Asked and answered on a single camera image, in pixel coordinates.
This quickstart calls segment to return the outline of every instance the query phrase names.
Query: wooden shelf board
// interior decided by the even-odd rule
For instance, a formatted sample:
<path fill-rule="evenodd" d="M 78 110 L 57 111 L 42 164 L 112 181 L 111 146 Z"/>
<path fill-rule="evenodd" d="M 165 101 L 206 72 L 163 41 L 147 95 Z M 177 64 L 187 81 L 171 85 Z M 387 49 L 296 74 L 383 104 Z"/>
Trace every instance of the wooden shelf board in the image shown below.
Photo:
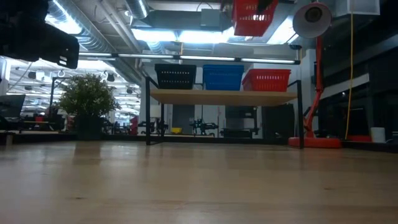
<path fill-rule="evenodd" d="M 173 105 L 278 106 L 297 98 L 296 93 L 218 90 L 151 90 L 150 95 Z"/>

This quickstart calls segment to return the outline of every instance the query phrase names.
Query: red hanging basket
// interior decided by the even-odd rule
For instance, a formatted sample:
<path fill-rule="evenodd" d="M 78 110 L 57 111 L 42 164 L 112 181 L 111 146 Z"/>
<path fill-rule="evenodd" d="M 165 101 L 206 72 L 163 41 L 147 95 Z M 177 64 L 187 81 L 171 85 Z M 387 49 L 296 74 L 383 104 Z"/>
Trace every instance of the red hanging basket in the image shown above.
<path fill-rule="evenodd" d="M 289 82 L 288 69 L 252 69 L 244 77 L 244 91 L 286 91 Z"/>
<path fill-rule="evenodd" d="M 274 12 L 278 5 L 278 0 L 273 2 L 257 15 L 259 0 L 234 0 L 233 22 L 235 35 L 261 37 L 274 18 Z"/>

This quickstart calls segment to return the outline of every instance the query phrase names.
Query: black camera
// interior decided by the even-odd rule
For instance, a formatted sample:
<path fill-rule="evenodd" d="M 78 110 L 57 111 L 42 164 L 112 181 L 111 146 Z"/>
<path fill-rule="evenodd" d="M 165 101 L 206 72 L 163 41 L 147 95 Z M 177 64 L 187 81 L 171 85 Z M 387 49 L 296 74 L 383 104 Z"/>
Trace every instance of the black camera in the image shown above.
<path fill-rule="evenodd" d="M 0 55 L 77 68 L 77 38 L 46 24 L 49 0 L 0 0 Z"/>

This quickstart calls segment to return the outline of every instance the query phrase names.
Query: basket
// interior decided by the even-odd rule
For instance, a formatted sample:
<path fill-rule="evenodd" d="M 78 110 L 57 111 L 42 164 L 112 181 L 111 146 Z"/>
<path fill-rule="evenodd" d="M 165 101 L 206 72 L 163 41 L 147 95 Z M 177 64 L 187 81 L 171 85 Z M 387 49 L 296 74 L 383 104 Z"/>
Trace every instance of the basket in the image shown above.
<path fill-rule="evenodd" d="M 181 134 L 182 133 L 182 128 L 172 128 L 172 133 L 173 134 Z"/>
<path fill-rule="evenodd" d="M 243 65 L 204 65 L 206 89 L 239 91 L 243 72 Z"/>
<path fill-rule="evenodd" d="M 191 90 L 197 75 L 196 65 L 155 64 L 160 89 Z"/>
<path fill-rule="evenodd" d="M 261 37 L 274 18 L 278 0 L 273 2 L 257 15 L 259 0 L 234 0 L 233 23 L 235 35 Z"/>
<path fill-rule="evenodd" d="M 244 77 L 245 91 L 286 91 L 289 82 L 288 69 L 252 69 Z"/>

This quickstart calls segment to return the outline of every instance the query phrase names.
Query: yellow cable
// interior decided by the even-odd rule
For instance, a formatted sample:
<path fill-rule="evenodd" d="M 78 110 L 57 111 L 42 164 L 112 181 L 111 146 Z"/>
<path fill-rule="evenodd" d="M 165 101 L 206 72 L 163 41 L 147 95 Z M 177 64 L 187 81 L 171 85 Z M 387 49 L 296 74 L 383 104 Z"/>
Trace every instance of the yellow cable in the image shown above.
<path fill-rule="evenodd" d="M 348 137 L 348 127 L 349 127 L 349 116 L 351 112 L 351 95 L 353 92 L 353 78 L 354 78 L 354 13 L 353 13 L 353 3 L 351 2 L 351 80 L 349 84 L 349 95 L 348 95 L 348 112 L 347 112 L 347 127 L 346 127 L 346 137 Z"/>

